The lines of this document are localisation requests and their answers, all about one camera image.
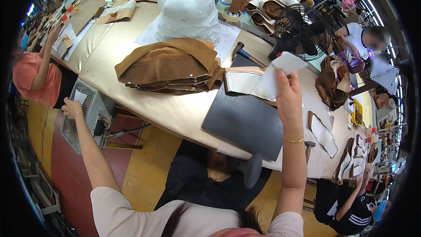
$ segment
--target perforated metal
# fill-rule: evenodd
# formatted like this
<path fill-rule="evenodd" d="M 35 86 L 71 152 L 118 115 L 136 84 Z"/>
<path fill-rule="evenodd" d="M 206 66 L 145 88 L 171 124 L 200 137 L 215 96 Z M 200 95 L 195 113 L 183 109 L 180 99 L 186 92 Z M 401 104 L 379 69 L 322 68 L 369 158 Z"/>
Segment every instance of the perforated metal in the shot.
<path fill-rule="evenodd" d="M 87 85 L 85 82 L 82 82 L 79 78 L 77 78 L 75 85 L 73 86 L 73 90 L 71 91 L 71 94 L 70 94 L 71 100 L 75 98 L 76 89 L 79 92 L 82 92 L 87 95 L 85 101 L 82 104 L 83 116 L 85 117 L 85 120 L 86 120 L 92 108 L 92 104 L 96 96 L 99 95 L 99 93 L 97 90 L 95 90 L 94 88 Z M 80 151 L 79 138 L 77 136 L 76 122 L 73 119 L 69 119 L 67 116 L 64 116 L 63 122 L 61 124 L 60 133 L 65 138 L 65 140 L 69 143 L 69 145 L 76 151 L 76 153 L 80 155 L 81 151 Z"/>

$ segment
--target white fabric pile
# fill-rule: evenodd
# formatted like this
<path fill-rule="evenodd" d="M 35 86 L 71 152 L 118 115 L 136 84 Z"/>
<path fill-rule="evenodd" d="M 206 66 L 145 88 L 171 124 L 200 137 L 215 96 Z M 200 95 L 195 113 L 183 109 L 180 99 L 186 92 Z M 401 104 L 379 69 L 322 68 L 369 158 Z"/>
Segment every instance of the white fabric pile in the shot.
<path fill-rule="evenodd" d="M 158 0 L 157 37 L 216 42 L 220 36 L 215 0 Z"/>

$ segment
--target hammer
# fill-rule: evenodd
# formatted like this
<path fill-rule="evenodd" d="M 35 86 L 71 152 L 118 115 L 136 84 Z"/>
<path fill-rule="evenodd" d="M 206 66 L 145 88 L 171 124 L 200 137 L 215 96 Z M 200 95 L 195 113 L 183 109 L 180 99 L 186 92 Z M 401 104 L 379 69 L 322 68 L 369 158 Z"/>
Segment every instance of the hammer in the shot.
<path fill-rule="evenodd" d="M 255 64 L 259 65 L 262 68 L 266 68 L 267 67 L 262 62 L 260 62 L 258 59 L 256 59 L 255 57 L 251 56 L 245 50 L 243 50 L 243 47 L 244 47 L 244 43 L 242 43 L 241 41 L 239 41 L 237 43 L 237 46 L 235 46 L 234 51 L 232 52 L 232 60 L 234 60 L 235 55 L 237 55 L 237 53 L 238 53 L 241 56 L 243 56 L 243 57 L 249 59 L 250 61 L 254 62 Z"/>
<path fill-rule="evenodd" d="M 306 148 L 306 161 L 307 163 L 309 162 L 309 157 L 310 157 L 310 152 L 312 150 L 312 147 L 316 146 L 315 142 L 312 141 L 304 141 L 304 145 L 307 147 Z"/>

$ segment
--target red floor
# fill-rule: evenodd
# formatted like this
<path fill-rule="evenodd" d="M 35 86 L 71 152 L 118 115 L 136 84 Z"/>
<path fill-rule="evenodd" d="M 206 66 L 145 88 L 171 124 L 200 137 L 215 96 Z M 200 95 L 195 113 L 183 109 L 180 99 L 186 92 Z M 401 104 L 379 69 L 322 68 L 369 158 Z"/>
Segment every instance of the red floor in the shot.
<path fill-rule="evenodd" d="M 98 236 L 93 215 L 90 192 L 92 190 L 82 155 L 78 155 L 60 134 L 63 113 L 59 111 L 55 120 L 53 143 L 51 149 L 51 173 L 53 187 L 60 191 L 60 205 L 66 223 L 76 229 L 82 236 Z M 138 119 L 120 117 L 112 130 L 115 132 L 136 128 L 143 125 Z M 112 142 L 134 144 L 139 132 L 126 134 Z M 120 187 L 123 187 L 125 173 L 129 165 L 132 150 L 103 150 Z"/>

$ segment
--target wooden board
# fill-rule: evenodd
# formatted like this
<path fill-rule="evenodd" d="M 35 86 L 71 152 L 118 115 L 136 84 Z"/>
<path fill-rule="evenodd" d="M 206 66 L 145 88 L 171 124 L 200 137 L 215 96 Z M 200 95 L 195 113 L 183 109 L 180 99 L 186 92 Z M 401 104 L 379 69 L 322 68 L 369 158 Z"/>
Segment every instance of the wooden board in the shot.
<path fill-rule="evenodd" d="M 76 13 L 70 18 L 76 36 L 106 4 L 107 2 L 105 0 L 87 0 L 81 5 Z"/>

